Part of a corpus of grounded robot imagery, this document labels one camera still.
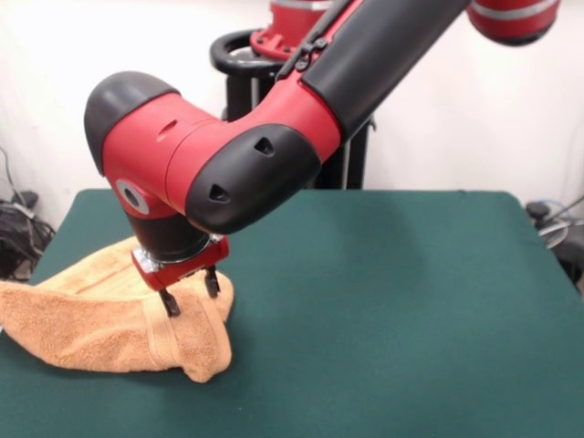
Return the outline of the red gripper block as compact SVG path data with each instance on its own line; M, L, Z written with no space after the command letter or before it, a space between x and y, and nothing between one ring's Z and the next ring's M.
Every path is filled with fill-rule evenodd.
M204 283L210 298L219 295L216 264L229 255L229 243L225 236L211 236L209 242L196 255L179 261L161 262L153 258L142 246L131 251L131 260L146 285L159 291L164 308L169 317L179 316L179 305L175 297L166 289L183 278L204 270Z

